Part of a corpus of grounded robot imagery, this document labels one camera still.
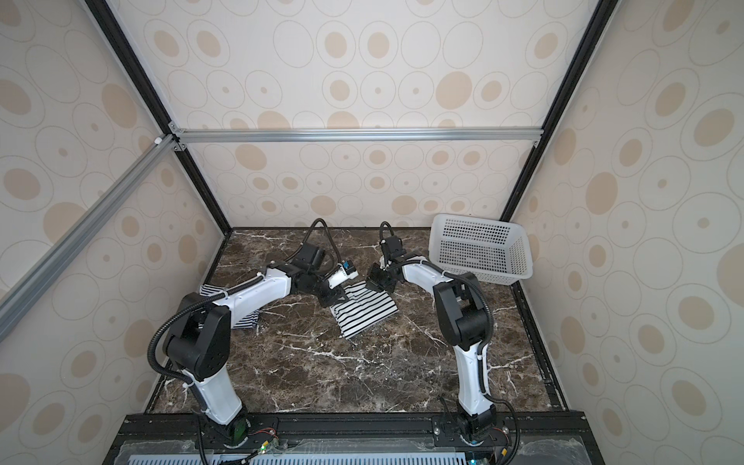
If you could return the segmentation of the white plastic laundry basket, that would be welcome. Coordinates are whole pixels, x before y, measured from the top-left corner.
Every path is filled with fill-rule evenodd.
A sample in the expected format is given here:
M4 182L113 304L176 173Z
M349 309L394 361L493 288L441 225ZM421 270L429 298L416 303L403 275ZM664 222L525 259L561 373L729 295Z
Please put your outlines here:
M511 286L533 276L528 234L515 223L438 214L428 251L430 261L441 269L472 272L482 283Z

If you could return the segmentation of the blue white striped tank top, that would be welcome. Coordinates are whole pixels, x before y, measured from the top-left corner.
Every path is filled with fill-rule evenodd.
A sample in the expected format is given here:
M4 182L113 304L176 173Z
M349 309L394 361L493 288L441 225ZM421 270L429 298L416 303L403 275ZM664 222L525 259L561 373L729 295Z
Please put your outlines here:
M255 327L259 318L262 285L253 284L236 286L225 289L203 284L198 294L205 298L217 296L217 305L227 306L231 310L231 325L233 329L250 329Z

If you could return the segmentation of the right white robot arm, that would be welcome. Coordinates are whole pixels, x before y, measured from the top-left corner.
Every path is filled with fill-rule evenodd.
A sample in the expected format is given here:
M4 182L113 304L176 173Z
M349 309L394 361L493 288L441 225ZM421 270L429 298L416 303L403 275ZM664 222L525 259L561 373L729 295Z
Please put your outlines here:
M399 283L416 285L434 300L440 331L455 349L459 382L458 414L461 437L467 444L484 441L498 420L497 405L487 380L487 347L495 322L477 277L470 272L445 271L425 257L409 254L399 236L380 237L382 257L368 271L368 288L391 293Z

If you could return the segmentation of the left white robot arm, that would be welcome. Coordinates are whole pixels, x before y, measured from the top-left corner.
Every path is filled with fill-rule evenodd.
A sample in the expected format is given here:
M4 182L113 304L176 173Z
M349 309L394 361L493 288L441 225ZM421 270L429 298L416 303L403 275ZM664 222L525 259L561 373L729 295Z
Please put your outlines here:
M310 294L323 307L348 300L343 284L358 277L355 265L339 261L322 271L324 259L322 248L303 243L290 259L268 263L246 282L232 288L206 286L184 296L176 315L149 342L150 367L185 383L213 424L235 424L244 407L227 369L232 331L247 326L267 304L290 295Z

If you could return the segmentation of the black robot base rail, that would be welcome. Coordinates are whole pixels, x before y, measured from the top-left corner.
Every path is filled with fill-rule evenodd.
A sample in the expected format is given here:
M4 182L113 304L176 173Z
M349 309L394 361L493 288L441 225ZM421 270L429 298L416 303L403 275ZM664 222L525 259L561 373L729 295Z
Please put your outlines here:
M226 446L192 414L127 417L107 464L601 464L579 412L502 414L468 444L446 413L251 414Z

